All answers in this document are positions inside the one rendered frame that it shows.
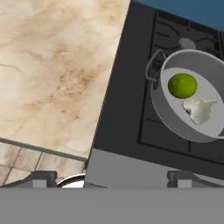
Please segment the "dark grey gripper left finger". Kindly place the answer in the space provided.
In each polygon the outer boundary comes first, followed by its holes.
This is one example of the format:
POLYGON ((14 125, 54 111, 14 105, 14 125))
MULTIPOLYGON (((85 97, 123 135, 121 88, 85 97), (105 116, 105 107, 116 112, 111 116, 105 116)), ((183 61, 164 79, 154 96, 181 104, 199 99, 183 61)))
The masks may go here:
POLYGON ((24 179, 6 184, 5 187, 48 188, 56 187, 56 171, 34 171, 24 179))

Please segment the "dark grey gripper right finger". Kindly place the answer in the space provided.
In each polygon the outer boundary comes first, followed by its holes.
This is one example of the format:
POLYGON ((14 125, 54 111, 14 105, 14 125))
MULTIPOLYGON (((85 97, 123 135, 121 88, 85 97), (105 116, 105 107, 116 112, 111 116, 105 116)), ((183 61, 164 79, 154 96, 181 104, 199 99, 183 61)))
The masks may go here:
POLYGON ((216 187, 224 188, 224 185, 219 185, 201 178, 189 171, 168 171, 167 172, 167 187, 168 188, 202 188, 216 187))

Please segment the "grey metal pot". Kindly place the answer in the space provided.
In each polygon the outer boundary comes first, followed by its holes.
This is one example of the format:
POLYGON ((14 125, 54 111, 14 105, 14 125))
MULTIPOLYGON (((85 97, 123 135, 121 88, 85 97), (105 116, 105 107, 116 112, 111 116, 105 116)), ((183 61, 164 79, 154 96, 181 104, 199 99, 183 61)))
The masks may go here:
POLYGON ((197 143, 224 140, 224 61, 207 52, 180 50, 166 57, 157 77, 148 80, 154 109, 172 132, 197 143), (202 124, 194 123, 184 101, 169 92, 168 82, 176 74, 190 74, 197 81, 192 97, 209 107, 202 124))

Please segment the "white garlic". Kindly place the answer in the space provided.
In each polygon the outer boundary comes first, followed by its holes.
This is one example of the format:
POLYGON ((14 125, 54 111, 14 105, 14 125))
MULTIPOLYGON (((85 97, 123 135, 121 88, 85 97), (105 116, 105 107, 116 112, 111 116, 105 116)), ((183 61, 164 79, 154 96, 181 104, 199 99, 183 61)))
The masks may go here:
POLYGON ((205 100, 202 98, 188 98, 183 101, 182 107, 196 125, 207 123, 212 114, 212 106, 216 100, 205 100))

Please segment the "green lime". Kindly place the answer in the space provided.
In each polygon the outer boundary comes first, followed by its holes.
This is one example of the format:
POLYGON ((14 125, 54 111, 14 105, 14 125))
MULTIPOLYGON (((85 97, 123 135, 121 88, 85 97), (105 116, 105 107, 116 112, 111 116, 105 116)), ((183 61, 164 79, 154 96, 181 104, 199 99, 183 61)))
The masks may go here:
POLYGON ((168 81, 168 89, 172 96, 178 99, 186 99, 197 91, 196 79, 188 73, 177 73, 168 81))

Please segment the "grey oven front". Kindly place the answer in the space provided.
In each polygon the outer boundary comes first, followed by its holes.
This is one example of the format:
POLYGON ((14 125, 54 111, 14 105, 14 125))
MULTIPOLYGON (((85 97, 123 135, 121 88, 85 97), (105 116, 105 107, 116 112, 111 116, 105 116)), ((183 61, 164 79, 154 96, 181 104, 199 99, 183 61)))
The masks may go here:
MULTIPOLYGON (((103 150, 92 149, 85 176, 85 187, 107 188, 166 188, 167 172, 179 171, 125 157, 103 150)), ((195 174, 204 179, 224 186, 224 180, 195 174)))

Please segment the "black hob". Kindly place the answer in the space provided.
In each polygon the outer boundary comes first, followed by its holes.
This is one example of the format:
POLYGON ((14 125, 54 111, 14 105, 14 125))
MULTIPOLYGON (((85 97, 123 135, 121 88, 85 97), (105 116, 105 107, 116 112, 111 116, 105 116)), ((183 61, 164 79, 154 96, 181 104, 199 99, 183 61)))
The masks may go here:
POLYGON ((224 31, 131 0, 91 154, 132 158, 224 179, 224 142, 195 143, 169 130, 146 80, 163 57, 193 47, 224 61, 224 31))

